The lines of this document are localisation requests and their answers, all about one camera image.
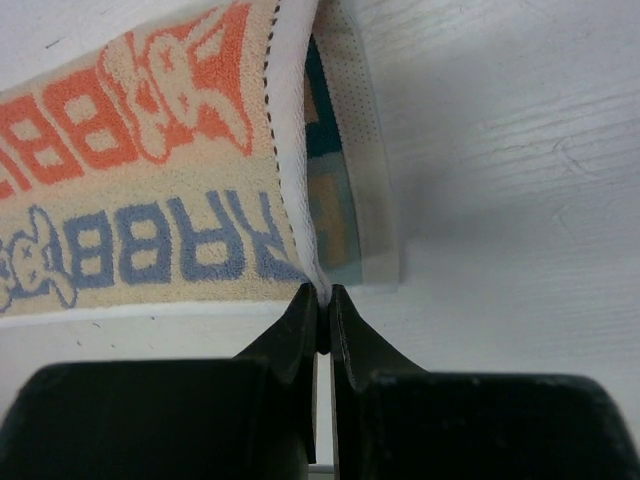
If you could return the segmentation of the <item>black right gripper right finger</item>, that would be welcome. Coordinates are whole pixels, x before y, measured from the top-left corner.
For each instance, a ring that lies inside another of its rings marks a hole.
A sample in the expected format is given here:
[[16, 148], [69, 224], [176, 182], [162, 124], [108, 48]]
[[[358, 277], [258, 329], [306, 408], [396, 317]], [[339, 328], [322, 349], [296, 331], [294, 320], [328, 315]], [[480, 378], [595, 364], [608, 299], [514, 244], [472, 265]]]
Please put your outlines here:
[[425, 370], [335, 286], [328, 313], [340, 479], [635, 479], [604, 388], [576, 375]]

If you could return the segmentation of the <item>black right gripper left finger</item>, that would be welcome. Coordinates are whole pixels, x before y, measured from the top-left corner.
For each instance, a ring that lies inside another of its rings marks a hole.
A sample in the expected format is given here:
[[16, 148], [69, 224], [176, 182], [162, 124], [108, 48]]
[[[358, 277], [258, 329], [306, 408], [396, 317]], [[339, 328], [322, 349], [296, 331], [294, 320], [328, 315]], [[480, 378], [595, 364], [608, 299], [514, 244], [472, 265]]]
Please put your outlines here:
[[5, 479], [303, 479], [316, 460], [318, 300], [231, 358], [57, 363], [1, 426]]

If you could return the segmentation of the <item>patterned white cloth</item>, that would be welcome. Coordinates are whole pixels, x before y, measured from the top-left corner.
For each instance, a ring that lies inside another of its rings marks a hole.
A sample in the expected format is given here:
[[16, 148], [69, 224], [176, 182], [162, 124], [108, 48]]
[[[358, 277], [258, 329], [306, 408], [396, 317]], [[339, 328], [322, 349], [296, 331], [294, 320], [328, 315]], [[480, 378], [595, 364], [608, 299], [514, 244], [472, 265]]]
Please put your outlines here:
[[399, 281], [348, 1], [200, 1], [1, 93], [1, 314]]

